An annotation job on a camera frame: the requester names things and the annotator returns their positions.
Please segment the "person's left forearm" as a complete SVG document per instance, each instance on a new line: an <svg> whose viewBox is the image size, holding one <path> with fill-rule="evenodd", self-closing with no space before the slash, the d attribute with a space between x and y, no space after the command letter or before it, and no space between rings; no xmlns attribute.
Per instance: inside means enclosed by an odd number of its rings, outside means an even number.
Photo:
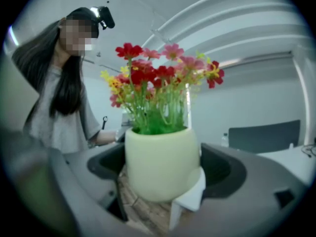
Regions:
<svg viewBox="0 0 316 237"><path fill-rule="evenodd" d="M94 138L95 145L106 145L112 143L116 140L116 132L115 131L105 131L100 130Z"/></svg>

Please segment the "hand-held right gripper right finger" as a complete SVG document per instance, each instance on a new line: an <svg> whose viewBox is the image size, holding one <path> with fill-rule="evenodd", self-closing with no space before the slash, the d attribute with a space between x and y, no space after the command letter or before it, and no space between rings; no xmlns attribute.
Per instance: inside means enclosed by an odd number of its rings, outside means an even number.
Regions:
<svg viewBox="0 0 316 237"><path fill-rule="evenodd" d="M268 237L306 192L284 166L256 154L203 143L200 162L200 208L170 237Z"/></svg>

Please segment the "white light strip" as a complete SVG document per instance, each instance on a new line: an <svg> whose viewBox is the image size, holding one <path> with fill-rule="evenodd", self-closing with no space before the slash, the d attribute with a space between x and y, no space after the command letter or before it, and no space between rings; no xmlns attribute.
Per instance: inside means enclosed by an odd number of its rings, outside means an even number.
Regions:
<svg viewBox="0 0 316 237"><path fill-rule="evenodd" d="M311 114L310 114L310 103L309 103L309 94L308 94L308 88L306 85L306 80L304 77L304 71L303 67L299 64L298 59L293 56L293 63L294 67L296 69L296 72L298 74L298 78L300 81L301 89L303 92L303 98L304 98L304 106L305 106L305 131L304 131L304 140L303 144L306 145L309 143L310 140L310 120L311 120Z"/></svg>
<svg viewBox="0 0 316 237"><path fill-rule="evenodd" d="M192 114L191 114L191 96L189 84L186 84L186 103L187 103L187 127L192 127Z"/></svg>

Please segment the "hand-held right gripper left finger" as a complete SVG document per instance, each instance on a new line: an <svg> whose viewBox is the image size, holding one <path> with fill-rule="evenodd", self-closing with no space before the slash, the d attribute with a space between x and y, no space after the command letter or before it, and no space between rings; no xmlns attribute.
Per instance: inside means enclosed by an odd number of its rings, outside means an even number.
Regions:
<svg viewBox="0 0 316 237"><path fill-rule="evenodd" d="M124 153L123 143L70 154L50 150L49 164L76 222L127 222L118 182Z"/></svg>

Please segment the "red pink flowers white pot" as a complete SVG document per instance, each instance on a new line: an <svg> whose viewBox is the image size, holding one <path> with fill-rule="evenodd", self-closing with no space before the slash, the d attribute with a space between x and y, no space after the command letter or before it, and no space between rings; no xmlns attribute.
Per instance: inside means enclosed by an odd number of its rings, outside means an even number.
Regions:
<svg viewBox="0 0 316 237"><path fill-rule="evenodd" d="M131 119L124 136L129 184L142 199L171 201L199 178L196 135L185 125L187 90L203 80L214 88L224 71L202 53L187 56L176 43L159 52L127 42L116 52L126 65L117 76L103 71L101 77L111 90L111 105Z"/></svg>

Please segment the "large white oval table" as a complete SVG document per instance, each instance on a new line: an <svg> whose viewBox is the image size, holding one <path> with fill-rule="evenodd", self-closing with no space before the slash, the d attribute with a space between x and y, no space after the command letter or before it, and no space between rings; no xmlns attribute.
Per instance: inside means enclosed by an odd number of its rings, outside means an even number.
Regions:
<svg viewBox="0 0 316 237"><path fill-rule="evenodd" d="M312 186L316 178L316 145L305 145L277 152L261 153L284 166L307 186Z"/></svg>

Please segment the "person's grey shirt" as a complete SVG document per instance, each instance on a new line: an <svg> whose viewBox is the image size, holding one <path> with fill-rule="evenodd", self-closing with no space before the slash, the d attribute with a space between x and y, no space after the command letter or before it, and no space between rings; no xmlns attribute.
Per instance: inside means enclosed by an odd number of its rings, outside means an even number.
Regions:
<svg viewBox="0 0 316 237"><path fill-rule="evenodd" d="M24 131L39 139L46 147L58 149L62 153L84 151L88 149L88 141L101 130L101 125L92 112L85 87L78 111L66 116L56 112L50 116L49 107L60 78L61 69L51 66L44 89L25 123Z"/></svg>

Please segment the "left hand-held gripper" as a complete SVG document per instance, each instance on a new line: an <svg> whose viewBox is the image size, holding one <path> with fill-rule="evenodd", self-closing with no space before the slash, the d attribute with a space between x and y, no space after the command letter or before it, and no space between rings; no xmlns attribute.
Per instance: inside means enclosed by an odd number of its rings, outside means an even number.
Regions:
<svg viewBox="0 0 316 237"><path fill-rule="evenodd" d="M116 131L115 135L115 141L116 142L124 142L125 140L125 133L126 129L125 128L120 128L119 130Z"/></svg>

